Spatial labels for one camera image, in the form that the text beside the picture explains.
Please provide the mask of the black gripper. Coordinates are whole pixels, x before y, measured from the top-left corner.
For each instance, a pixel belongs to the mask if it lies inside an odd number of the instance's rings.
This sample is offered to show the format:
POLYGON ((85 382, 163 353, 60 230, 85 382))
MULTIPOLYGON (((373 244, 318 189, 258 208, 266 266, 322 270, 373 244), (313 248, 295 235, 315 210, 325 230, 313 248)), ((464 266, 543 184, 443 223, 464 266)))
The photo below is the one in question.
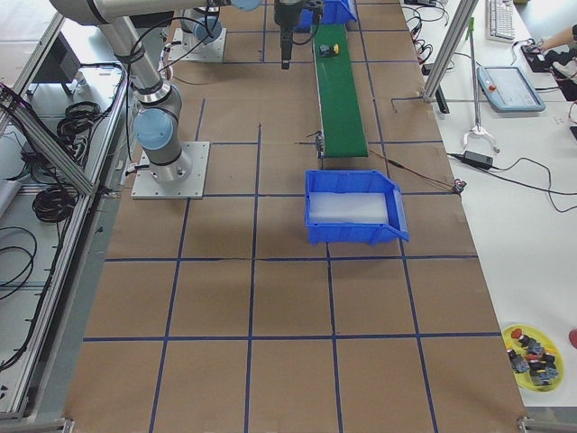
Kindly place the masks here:
POLYGON ((293 23, 281 23, 279 25, 282 69, 289 69, 290 66, 294 28, 293 23))

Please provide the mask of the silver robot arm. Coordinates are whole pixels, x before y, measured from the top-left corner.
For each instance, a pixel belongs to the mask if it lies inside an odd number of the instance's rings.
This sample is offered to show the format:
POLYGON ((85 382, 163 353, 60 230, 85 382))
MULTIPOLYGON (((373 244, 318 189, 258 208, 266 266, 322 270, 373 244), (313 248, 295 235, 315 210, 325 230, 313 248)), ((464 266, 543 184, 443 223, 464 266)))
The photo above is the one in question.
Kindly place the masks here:
POLYGON ((148 157, 150 172, 160 183, 185 179, 193 163, 178 139, 182 107, 178 90, 158 71, 146 53, 130 17, 137 14, 183 10, 188 18, 198 8, 234 5, 236 1, 53 1, 63 16, 81 25, 93 25, 123 64, 134 84, 142 111, 133 121, 133 134, 148 157))
POLYGON ((294 30, 300 21, 301 1, 274 1, 274 21, 280 30, 281 68, 288 70, 292 58, 294 30))

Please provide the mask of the person hand at desk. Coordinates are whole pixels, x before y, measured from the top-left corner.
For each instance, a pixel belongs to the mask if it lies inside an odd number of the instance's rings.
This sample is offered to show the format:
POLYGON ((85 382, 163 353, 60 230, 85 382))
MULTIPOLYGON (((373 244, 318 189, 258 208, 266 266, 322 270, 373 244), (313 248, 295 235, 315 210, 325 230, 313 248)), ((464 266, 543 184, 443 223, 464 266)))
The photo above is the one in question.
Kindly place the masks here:
POLYGON ((549 51, 553 48, 560 47, 563 45, 571 45, 576 42, 576 26, 568 27, 562 31, 559 31, 555 35, 548 37, 543 40, 540 45, 541 51, 549 51))

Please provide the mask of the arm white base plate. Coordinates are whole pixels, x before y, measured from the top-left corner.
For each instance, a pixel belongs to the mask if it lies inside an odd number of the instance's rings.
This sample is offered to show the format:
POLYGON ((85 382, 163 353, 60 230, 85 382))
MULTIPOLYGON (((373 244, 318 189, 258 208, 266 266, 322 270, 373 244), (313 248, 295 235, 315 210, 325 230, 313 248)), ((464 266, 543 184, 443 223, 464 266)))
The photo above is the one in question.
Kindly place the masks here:
POLYGON ((142 152, 141 164, 132 187, 135 199, 201 199, 206 184, 210 142, 181 142, 180 157, 171 165, 159 166, 142 152))
POLYGON ((217 38, 208 38, 204 31, 183 32, 178 28, 170 45, 169 61, 183 60, 201 63, 222 63, 226 29, 217 27, 217 38))

